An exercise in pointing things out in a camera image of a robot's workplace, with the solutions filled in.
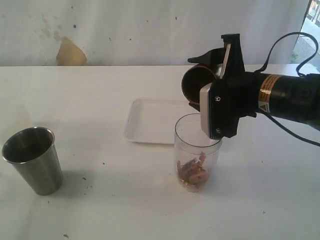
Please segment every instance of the white wall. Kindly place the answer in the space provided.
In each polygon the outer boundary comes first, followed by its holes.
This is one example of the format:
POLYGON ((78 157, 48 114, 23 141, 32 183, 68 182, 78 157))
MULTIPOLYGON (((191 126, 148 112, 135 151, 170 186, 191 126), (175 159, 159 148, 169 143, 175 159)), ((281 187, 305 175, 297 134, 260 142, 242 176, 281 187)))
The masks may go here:
MULTIPOLYGON (((0 66, 56 65, 58 36, 88 65, 184 65, 227 33, 241 34, 245 63, 260 64, 277 38, 300 30, 308 1, 0 0, 0 66)), ((288 62, 296 39, 274 63, 288 62)))

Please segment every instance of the clear plastic cup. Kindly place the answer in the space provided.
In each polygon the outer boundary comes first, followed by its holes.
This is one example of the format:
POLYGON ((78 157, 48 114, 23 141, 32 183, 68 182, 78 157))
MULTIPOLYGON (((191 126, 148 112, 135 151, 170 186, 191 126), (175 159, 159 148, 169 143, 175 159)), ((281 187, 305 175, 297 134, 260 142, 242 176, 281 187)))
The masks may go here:
POLYGON ((179 181, 191 192, 203 189, 218 159, 221 140, 201 129, 200 114, 188 114, 175 124, 174 161, 179 181))

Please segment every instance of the stainless steel cup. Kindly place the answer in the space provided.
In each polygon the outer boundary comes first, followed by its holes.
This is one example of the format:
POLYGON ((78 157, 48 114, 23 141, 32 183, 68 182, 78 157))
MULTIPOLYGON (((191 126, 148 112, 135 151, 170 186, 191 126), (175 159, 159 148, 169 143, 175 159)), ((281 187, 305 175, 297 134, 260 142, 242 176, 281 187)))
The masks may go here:
POLYGON ((27 128, 10 137, 2 156, 39 195, 52 194, 62 185, 55 135, 45 127, 27 128))

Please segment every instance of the white table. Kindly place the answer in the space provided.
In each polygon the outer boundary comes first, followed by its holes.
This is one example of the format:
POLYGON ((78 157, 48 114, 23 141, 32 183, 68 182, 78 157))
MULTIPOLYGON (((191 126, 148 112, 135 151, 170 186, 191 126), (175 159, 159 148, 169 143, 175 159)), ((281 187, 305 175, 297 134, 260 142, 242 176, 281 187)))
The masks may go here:
MULTIPOLYGON (((123 138, 131 102, 183 100, 189 67, 0 67, 0 144, 29 126, 52 129, 65 178, 58 192, 38 196, 0 161, 0 238, 318 240, 320 147, 263 115, 241 119, 238 135, 224 140, 202 193, 178 184, 172 146, 123 138)), ((295 75, 295 67, 267 72, 295 75)), ((309 126, 281 122, 320 141, 309 126)))

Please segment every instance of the white plastic tray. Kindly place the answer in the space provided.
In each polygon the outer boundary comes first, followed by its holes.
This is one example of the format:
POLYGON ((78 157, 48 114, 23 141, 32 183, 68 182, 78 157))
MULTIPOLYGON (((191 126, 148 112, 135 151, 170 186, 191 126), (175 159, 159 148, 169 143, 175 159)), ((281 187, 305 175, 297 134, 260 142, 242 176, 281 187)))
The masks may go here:
POLYGON ((131 105, 124 136, 130 142, 173 145, 177 120, 192 113, 199 112, 187 101, 137 99, 131 105))

